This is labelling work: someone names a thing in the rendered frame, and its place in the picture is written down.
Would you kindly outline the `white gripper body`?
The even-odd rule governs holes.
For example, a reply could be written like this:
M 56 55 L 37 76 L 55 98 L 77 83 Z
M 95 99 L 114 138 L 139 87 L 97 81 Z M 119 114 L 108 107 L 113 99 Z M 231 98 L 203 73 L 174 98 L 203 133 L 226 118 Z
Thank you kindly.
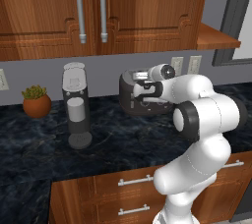
M 137 100 L 142 100 L 144 98 L 143 94 L 142 94 L 142 91 L 143 91 L 143 87 L 139 84 L 135 84 L 134 87 L 133 87 L 133 94 L 134 94 L 134 97 L 137 99 Z

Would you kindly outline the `bread slice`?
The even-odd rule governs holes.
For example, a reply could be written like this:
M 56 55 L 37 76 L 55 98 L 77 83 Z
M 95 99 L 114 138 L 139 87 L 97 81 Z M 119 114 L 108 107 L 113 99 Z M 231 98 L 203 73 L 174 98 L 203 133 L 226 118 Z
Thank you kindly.
M 147 72 L 136 72 L 133 74 L 134 81 L 144 81 L 149 77 Z

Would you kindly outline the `grey coffee machine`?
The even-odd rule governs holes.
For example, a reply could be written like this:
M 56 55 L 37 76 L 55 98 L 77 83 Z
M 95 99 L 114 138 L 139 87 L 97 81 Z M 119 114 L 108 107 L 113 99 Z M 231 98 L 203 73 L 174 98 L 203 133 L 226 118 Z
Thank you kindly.
M 72 62 L 64 66 L 62 93 L 70 132 L 68 143 L 72 148 L 84 149 L 93 138 L 84 63 Z

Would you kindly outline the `grey window frame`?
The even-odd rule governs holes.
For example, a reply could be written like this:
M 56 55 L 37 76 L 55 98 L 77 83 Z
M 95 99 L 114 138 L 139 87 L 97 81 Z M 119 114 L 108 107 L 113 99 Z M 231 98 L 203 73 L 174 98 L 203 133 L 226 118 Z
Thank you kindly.
M 252 0 L 227 0 L 220 30 L 241 44 L 239 48 L 216 50 L 212 65 L 252 64 Z

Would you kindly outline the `white wall outlet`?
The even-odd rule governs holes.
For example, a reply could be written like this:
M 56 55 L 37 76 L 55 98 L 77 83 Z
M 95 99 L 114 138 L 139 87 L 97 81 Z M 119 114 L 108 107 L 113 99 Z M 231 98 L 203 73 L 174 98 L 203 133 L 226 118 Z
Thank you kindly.
M 200 70 L 202 56 L 191 56 L 188 65 L 188 74 L 197 75 Z
M 180 76 L 183 66 L 183 58 L 182 57 L 172 57 L 171 58 L 171 67 L 175 71 L 175 76 Z
M 0 90 L 8 90 L 9 86 L 3 69 L 0 69 Z

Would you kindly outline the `wooden shelf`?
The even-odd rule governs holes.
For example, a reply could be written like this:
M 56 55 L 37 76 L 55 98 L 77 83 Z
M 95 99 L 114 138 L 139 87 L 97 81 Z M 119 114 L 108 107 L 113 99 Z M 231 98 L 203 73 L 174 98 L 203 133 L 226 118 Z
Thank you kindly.
M 200 25 L 197 39 L 198 50 L 238 48 L 240 44 L 238 39 L 205 24 Z

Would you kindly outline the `green plant in terracotta pot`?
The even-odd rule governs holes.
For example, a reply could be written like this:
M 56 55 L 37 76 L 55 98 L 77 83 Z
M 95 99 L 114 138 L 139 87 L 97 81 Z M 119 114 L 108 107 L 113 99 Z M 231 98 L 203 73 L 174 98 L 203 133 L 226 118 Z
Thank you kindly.
M 24 97 L 23 108 L 26 114 L 32 118 L 43 118 L 51 110 L 51 99 L 47 95 L 45 87 L 32 85 L 22 92 Z

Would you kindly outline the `wooden cupboard door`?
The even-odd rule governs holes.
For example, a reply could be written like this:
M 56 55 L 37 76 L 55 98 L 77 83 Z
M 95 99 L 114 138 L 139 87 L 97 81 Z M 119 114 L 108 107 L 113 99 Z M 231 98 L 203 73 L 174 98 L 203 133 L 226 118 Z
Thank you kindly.
M 107 42 L 101 42 L 100 0 L 94 4 L 98 55 L 191 50 L 205 0 L 106 0 Z
M 83 9 L 85 44 L 77 0 L 0 0 L 0 62 L 93 55 L 90 0 L 83 0 Z

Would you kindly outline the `dark grey toaster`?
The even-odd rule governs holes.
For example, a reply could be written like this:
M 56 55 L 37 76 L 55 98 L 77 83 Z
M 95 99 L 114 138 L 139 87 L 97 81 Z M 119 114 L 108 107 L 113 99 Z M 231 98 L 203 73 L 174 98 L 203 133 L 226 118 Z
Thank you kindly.
M 173 109 L 173 105 L 169 102 L 139 102 L 134 97 L 133 88 L 135 81 L 133 74 L 135 72 L 146 72 L 147 68 L 138 68 L 127 70 L 121 74 L 119 78 L 119 103 L 122 109 L 133 116 L 150 116 L 165 114 Z

